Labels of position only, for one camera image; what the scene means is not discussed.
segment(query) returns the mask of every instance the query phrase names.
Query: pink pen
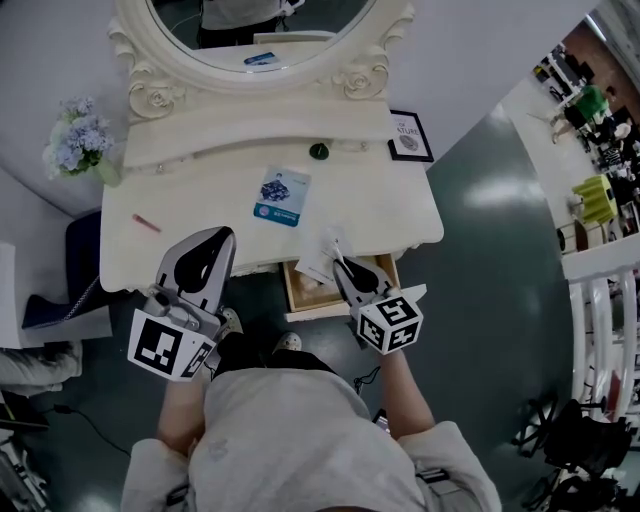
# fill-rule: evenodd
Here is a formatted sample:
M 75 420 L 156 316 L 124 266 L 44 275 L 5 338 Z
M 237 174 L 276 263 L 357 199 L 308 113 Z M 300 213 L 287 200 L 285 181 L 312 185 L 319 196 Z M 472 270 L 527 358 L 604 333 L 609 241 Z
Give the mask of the pink pen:
M 136 222 L 138 222 L 139 224 L 142 224 L 143 226 L 148 227 L 152 231 L 155 231 L 156 233 L 161 233 L 162 232 L 162 230 L 158 226 L 155 226 L 155 225 L 151 224 L 151 222 L 149 222 L 148 220 L 143 219 L 137 213 L 134 213 L 132 215 L 132 219 L 135 220 Z

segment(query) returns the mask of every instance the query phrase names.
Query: white shirt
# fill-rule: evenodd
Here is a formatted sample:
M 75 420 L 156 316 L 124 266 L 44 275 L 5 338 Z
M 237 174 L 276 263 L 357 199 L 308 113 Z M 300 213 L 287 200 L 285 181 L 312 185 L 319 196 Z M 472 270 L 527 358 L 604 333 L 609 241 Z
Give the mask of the white shirt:
M 228 372 L 209 385 L 204 408 L 206 432 L 190 460 L 157 440 L 136 443 L 122 512 L 173 512 L 167 496 L 186 486 L 175 510 L 501 510 L 495 486 L 454 423 L 396 442 L 332 373 Z M 448 477 L 434 483 L 442 470 Z
M 230 30 L 275 18 L 283 0 L 204 0 L 201 25 L 205 30 Z

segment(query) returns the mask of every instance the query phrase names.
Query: yellow object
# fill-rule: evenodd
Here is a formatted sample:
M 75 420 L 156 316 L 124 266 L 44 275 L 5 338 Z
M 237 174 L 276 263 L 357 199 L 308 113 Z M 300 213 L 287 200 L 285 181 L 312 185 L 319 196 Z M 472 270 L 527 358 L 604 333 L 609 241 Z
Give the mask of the yellow object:
M 618 215 L 618 205 L 611 190 L 611 183 L 604 174 L 593 176 L 572 190 L 584 199 L 585 224 L 605 224 Z

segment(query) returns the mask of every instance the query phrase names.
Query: green object on shelf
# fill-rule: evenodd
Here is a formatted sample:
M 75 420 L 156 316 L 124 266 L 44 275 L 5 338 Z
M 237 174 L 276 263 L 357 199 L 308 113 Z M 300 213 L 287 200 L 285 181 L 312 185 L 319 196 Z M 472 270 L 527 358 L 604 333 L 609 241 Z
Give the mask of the green object on shelf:
M 329 158 L 329 148 L 322 143 L 314 144 L 309 150 L 311 158 L 316 160 L 326 160 Z
M 613 196 L 611 184 L 605 175 L 588 178 L 582 185 L 573 187 L 572 190 L 574 194 L 583 198 L 582 218 L 585 224 L 590 222 L 606 224 L 618 215 L 618 205 Z

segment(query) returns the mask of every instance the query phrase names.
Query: oval mirror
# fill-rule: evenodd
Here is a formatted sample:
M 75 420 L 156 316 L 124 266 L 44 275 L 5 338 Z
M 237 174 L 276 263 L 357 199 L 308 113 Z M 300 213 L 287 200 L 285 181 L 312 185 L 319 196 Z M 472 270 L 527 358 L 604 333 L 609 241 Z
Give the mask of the oval mirror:
M 225 71 L 286 69 L 319 55 L 375 0 L 147 0 L 180 50 Z

